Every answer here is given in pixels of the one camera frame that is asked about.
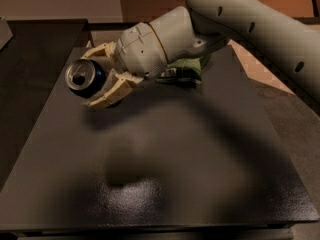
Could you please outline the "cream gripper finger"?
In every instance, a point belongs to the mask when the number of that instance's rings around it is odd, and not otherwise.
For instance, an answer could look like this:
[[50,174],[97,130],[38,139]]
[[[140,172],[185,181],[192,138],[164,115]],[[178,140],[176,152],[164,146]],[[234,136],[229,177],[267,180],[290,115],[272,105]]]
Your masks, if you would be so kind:
[[82,59],[90,59],[93,57],[103,57],[108,62],[114,64],[115,63],[115,49],[116,43],[103,43],[97,47],[91,48],[84,53]]
[[83,102],[85,107],[93,110],[108,108],[128,96],[142,81],[143,77],[137,77],[129,73],[117,73],[111,70],[102,89]]

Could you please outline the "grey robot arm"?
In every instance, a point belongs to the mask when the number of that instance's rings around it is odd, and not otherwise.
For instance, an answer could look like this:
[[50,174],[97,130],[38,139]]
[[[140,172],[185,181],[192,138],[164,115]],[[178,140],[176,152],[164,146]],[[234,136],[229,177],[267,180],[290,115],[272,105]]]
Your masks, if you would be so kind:
[[86,58],[106,58],[111,72],[86,105],[110,107],[174,61],[215,52],[230,39],[319,110],[320,33],[258,0],[186,0],[185,6],[125,30],[117,42],[88,50]]

